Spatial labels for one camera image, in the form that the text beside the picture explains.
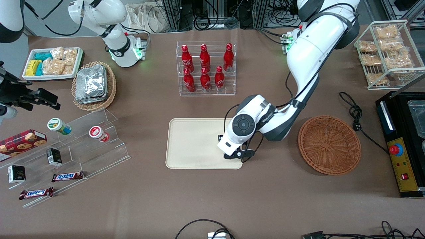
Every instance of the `oval wicker basket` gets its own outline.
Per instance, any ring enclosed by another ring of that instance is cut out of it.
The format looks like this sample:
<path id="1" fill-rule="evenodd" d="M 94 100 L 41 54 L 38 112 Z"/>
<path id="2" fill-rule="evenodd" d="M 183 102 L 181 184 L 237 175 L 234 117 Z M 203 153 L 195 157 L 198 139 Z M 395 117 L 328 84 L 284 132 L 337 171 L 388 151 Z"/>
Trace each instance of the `oval wicker basket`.
<path id="1" fill-rule="evenodd" d="M 350 172 L 362 154 L 354 130 L 329 115 L 311 118 L 303 124 L 298 134 L 298 147 L 310 166 L 328 175 Z"/>
<path id="2" fill-rule="evenodd" d="M 106 108 L 108 107 L 113 99 L 115 98 L 115 93 L 116 93 L 116 80 L 115 80 L 115 75 L 112 72 L 112 69 L 110 68 L 110 66 L 108 66 L 106 63 L 104 62 L 90 62 L 84 66 L 81 67 L 82 68 L 88 68 L 88 67 L 92 67 L 94 65 L 102 65 L 106 68 L 106 80 L 108 83 L 108 98 L 105 101 L 101 101 L 101 102 L 94 102 L 94 103 L 89 103 L 89 104 L 80 104 L 77 101 L 74 100 L 74 104 L 82 109 L 82 110 L 87 110 L 87 111 L 96 111 L 98 109 L 101 108 Z M 71 88 L 71 94 L 72 96 L 75 98 L 75 84 L 76 84 L 76 80 L 77 80 L 77 75 L 74 76 L 74 79 L 72 80 L 72 88 Z"/>

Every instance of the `brown table surface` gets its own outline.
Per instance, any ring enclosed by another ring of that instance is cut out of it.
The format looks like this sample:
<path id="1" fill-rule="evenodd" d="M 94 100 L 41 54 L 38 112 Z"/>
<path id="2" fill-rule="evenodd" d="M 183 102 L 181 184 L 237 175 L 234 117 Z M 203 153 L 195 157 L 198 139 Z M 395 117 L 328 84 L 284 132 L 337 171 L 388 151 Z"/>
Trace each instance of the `brown table surface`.
<path id="1" fill-rule="evenodd" d="M 23 202 L 8 191 L 2 175 L 0 238 L 174 238 L 183 225 L 200 218 L 224 223 L 236 238 L 253 239 L 299 238 L 318 230 L 377 234 L 382 220 L 403 232 L 423 227 L 425 201 L 399 198 L 388 155 L 360 133 L 361 161 L 347 175 L 317 173 L 298 150 L 298 131 L 310 117 L 328 114 L 352 123 L 339 91 L 351 94 L 362 107 L 363 129 L 384 145 L 374 102 L 387 91 L 366 89 L 352 45 L 329 57 L 316 91 L 287 138 L 265 140 L 239 170 L 172 170 L 165 166 L 171 119 L 222 118 L 229 107 L 251 94 L 261 94 L 275 105 L 286 102 L 288 67 L 280 46 L 254 30 L 190 31 L 151 38 L 145 61 L 120 68 L 104 51 L 100 37 L 29 37 L 30 49 L 78 46 L 86 53 L 84 63 L 103 61 L 111 66 L 117 94 L 108 110 L 119 119 L 114 124 L 131 159 L 30 209 L 21 208 Z M 200 40 L 237 40 L 235 96 L 180 97 L 176 42 Z M 414 90 L 425 89 L 421 85 Z M 293 78 L 289 86 L 296 89 Z M 3 121 L 2 138 L 28 128 L 45 132 L 52 117 L 72 121 L 88 113 L 73 104 L 71 81 L 32 86 L 38 87 L 59 96 L 60 111 L 46 106 L 34 106 L 32 112 L 18 109 L 16 118 Z M 200 222 L 181 237 L 206 238 L 216 229 Z"/>

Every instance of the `red cookie box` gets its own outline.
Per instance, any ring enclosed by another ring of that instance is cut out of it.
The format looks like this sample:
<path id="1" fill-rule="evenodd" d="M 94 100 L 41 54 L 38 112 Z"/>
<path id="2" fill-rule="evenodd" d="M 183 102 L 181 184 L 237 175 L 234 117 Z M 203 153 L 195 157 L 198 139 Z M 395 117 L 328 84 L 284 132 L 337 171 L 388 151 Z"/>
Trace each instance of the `red cookie box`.
<path id="1" fill-rule="evenodd" d="M 15 157 L 47 142 L 45 134 L 28 129 L 20 134 L 0 141 L 0 162 Z"/>

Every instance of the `coca-cola bottle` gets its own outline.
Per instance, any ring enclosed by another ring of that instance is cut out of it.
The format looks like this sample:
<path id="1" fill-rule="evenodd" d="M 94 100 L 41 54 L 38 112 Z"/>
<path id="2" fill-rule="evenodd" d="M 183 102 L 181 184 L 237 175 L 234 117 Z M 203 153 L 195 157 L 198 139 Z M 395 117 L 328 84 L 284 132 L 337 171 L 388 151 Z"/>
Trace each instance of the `coca-cola bottle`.
<path id="1" fill-rule="evenodd" d="M 199 59 L 201 60 L 201 68 L 205 68 L 207 72 L 210 71 L 210 54 L 207 51 L 207 45 L 201 45 L 201 54 L 199 55 Z"/>
<path id="2" fill-rule="evenodd" d="M 181 54 L 181 60 L 183 61 L 183 65 L 192 73 L 195 68 L 193 67 L 192 56 L 187 50 L 187 45 L 182 45 L 181 50 L 183 51 L 183 53 Z"/>
<path id="3" fill-rule="evenodd" d="M 189 92 L 195 92 L 196 90 L 195 82 L 193 81 L 193 76 L 190 74 L 189 69 L 185 68 L 183 70 L 183 73 L 184 73 L 183 81 L 187 90 Z"/>
<path id="4" fill-rule="evenodd" d="M 223 68 L 224 71 L 232 71 L 233 70 L 233 51 L 232 51 L 232 44 L 228 43 L 226 45 L 226 52 L 224 53 L 224 64 Z"/>
<path id="5" fill-rule="evenodd" d="M 223 68 L 221 66 L 217 66 L 217 71 L 214 76 L 215 81 L 215 87 L 217 88 L 217 91 L 223 91 L 224 90 L 224 73 Z"/>
<path id="6" fill-rule="evenodd" d="M 201 85 L 203 92 L 209 92 L 211 90 L 210 76 L 206 68 L 201 69 Z"/>

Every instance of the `snickers bar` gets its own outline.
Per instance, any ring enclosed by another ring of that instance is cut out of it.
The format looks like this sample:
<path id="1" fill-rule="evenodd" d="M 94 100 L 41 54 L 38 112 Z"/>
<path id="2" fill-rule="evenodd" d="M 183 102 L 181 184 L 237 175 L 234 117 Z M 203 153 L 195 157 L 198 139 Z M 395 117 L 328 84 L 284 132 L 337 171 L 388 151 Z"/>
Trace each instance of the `snickers bar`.
<path id="1" fill-rule="evenodd" d="M 52 182 L 82 179 L 83 177 L 84 177 L 83 171 L 78 171 L 75 173 L 68 173 L 68 174 L 53 174 Z"/>
<path id="2" fill-rule="evenodd" d="M 22 193 L 19 195 L 19 200 L 24 200 L 28 198 L 33 197 L 39 197 L 39 196 L 53 196 L 53 187 L 43 190 L 35 190 L 35 191 L 22 191 Z"/>

